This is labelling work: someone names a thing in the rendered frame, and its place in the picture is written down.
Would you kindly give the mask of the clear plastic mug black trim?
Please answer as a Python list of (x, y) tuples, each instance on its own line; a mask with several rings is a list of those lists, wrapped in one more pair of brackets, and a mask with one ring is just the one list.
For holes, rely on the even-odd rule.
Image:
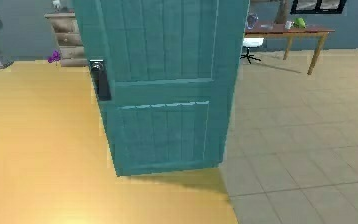
[(253, 29), (257, 21), (258, 21), (258, 15), (256, 13), (249, 13), (246, 19), (246, 28), (248, 30)]

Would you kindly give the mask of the teal panelled room door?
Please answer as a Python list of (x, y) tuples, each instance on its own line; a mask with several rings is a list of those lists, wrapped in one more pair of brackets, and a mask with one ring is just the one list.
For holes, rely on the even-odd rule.
[(72, 0), (111, 91), (100, 109), (115, 171), (218, 166), (249, 0)]

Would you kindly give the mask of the white swivel chair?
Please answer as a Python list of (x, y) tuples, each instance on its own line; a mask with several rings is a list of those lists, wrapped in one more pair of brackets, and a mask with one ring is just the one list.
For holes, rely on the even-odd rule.
[(264, 43), (263, 38), (244, 38), (242, 42), (242, 48), (244, 52), (241, 53), (240, 58), (246, 59), (248, 63), (251, 63), (252, 60), (259, 61), (259, 58), (256, 58), (253, 54), (250, 53), (251, 48), (258, 48)]

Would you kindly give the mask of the brown wooden chest of drawers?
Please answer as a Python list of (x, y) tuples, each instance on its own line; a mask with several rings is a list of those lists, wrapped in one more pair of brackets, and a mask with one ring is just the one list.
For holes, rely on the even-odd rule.
[(84, 67), (87, 59), (74, 12), (47, 13), (64, 67)]

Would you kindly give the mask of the brown wooden table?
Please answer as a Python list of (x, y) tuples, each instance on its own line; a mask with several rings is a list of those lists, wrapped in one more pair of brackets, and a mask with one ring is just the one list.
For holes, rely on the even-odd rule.
[(307, 71), (307, 74), (311, 75), (328, 35), (333, 32), (333, 29), (329, 29), (321, 25), (311, 25), (306, 28), (286, 29), (284, 24), (266, 24), (265, 22), (259, 22), (253, 29), (247, 29), (244, 32), (243, 37), (265, 39), (286, 38), (287, 44), (283, 55), (284, 60), (288, 58), (293, 40), (295, 38), (316, 37), (318, 41)]

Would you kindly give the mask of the purple small object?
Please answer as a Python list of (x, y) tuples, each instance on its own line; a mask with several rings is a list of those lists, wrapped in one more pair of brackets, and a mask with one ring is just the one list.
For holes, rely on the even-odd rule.
[(54, 50), (53, 53), (48, 57), (47, 61), (49, 63), (58, 62), (61, 59), (60, 52)]

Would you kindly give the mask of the black framed window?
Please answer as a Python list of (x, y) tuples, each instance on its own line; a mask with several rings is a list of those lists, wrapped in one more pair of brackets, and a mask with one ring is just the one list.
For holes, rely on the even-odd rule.
[(347, 0), (293, 0), (291, 14), (341, 14)]

